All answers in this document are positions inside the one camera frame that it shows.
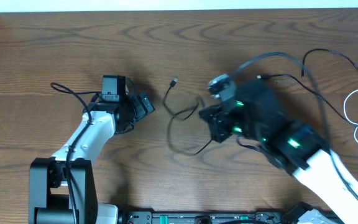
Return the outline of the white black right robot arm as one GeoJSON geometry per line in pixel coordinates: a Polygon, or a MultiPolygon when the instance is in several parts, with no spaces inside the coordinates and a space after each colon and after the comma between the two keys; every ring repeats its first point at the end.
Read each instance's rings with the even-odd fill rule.
{"type": "Polygon", "coordinates": [[[237,86],[213,80],[209,92],[220,100],[199,112],[211,139],[232,135],[257,141],[269,163],[309,188],[344,222],[358,223],[358,181],[310,125],[289,117],[275,93],[261,80],[237,86]]]}

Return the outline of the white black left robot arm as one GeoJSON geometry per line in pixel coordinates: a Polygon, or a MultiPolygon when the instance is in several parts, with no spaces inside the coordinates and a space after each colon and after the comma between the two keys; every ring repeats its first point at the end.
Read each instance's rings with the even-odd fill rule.
{"type": "Polygon", "coordinates": [[[154,111],[146,93],[96,93],[80,125],[48,158],[36,158],[29,169],[29,223],[120,223],[116,205],[98,202],[93,166],[115,135],[154,111]]]}

